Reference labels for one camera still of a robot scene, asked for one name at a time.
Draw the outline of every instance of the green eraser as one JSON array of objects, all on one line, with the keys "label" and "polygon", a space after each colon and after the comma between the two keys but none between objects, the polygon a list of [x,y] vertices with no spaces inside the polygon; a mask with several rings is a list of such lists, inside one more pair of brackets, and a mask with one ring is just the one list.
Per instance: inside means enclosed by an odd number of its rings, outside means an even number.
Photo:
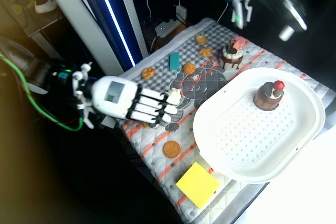
[{"label": "green eraser", "polygon": [[170,55],[170,70],[180,69],[180,54],[175,52]]}]

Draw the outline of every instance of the led light strip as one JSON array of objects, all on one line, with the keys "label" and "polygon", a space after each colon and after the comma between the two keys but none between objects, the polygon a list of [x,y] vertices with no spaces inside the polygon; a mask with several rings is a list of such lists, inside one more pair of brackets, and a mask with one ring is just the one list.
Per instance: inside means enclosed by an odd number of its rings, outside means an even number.
[{"label": "led light strip", "polygon": [[107,6],[107,8],[108,8],[110,14],[111,14],[111,17],[112,17],[112,19],[113,19],[113,22],[114,22],[116,28],[117,28],[117,31],[118,31],[118,33],[119,33],[119,35],[120,35],[120,38],[121,38],[121,40],[122,40],[122,43],[123,43],[124,46],[125,46],[126,52],[127,52],[127,54],[128,54],[128,57],[130,58],[132,65],[135,67],[135,63],[134,63],[134,60],[133,60],[133,58],[132,58],[130,49],[128,48],[127,43],[126,43],[125,38],[124,38],[124,35],[123,35],[122,32],[121,32],[120,26],[119,26],[118,21],[117,21],[117,19],[116,19],[116,17],[115,17],[115,14],[114,14],[114,12],[113,12],[112,6],[111,6],[109,0],[104,0],[104,1],[105,1],[105,3],[106,3],[106,6]]}]

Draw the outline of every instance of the checkered fabric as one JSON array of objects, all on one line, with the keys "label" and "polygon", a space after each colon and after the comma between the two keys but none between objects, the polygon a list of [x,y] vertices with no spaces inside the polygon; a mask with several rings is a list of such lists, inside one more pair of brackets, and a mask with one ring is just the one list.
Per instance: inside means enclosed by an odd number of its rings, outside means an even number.
[{"label": "checkered fabric", "polygon": [[[195,37],[200,34],[205,35],[208,39],[204,45],[198,45],[195,42]],[[183,31],[168,45],[155,52],[155,55],[149,56],[149,59],[123,74],[123,77],[129,77],[129,79],[142,84],[145,88],[163,92],[168,90],[171,85],[178,83],[182,74],[179,71],[169,70],[169,55],[171,53],[178,52],[180,54],[181,66],[187,62],[192,62],[198,67],[196,71],[199,71],[201,81],[193,92],[190,91],[188,83],[181,85],[184,94],[183,106],[180,109],[180,116],[174,119],[174,127],[170,128],[169,131],[161,125],[151,129],[145,128],[132,120],[119,122],[134,149],[142,156],[144,163],[152,175],[157,178],[160,186],[185,223],[231,223],[264,187],[264,185],[247,185],[231,180],[213,171],[202,159],[193,135],[193,118],[196,105],[199,105],[195,98],[202,96],[204,93],[202,99],[207,99],[240,72],[254,67],[277,68],[301,77],[314,89],[325,107],[336,96],[336,93],[328,87],[252,42],[249,42],[243,48],[244,58],[239,69],[224,71],[218,66],[217,53],[234,36],[237,35],[229,29],[213,20],[205,19],[194,27]],[[204,47],[212,48],[214,52],[212,57],[202,58],[199,55],[199,50]],[[150,80],[141,78],[141,71],[147,67],[153,67],[156,70],[155,75]],[[162,152],[164,143],[171,140],[178,142],[181,146],[180,156],[173,159],[165,157]],[[194,162],[201,164],[221,184],[202,209],[198,209],[175,185]]]}]

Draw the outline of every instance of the perforated tray bottom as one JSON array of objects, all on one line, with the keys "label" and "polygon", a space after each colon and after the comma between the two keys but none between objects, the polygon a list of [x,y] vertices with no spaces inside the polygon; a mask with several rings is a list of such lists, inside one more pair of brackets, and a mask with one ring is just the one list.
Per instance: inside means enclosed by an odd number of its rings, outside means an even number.
[{"label": "perforated tray bottom", "polygon": [[253,103],[255,93],[243,96],[216,124],[216,129],[220,130],[214,133],[215,147],[225,162],[233,166],[256,164],[295,124],[286,94],[275,110],[263,111]]}]

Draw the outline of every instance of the white power adapter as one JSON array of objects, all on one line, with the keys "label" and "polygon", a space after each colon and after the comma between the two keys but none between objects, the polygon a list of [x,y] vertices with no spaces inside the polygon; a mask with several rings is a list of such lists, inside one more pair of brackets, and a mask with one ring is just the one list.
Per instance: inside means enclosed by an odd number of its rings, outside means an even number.
[{"label": "white power adapter", "polygon": [[[176,6],[176,16],[181,21],[187,19],[187,9],[181,5]],[[177,26],[179,26],[181,22],[179,20],[169,20],[169,22],[161,22],[158,26],[156,26],[155,31],[156,35],[164,38],[169,33],[171,33]]]}]

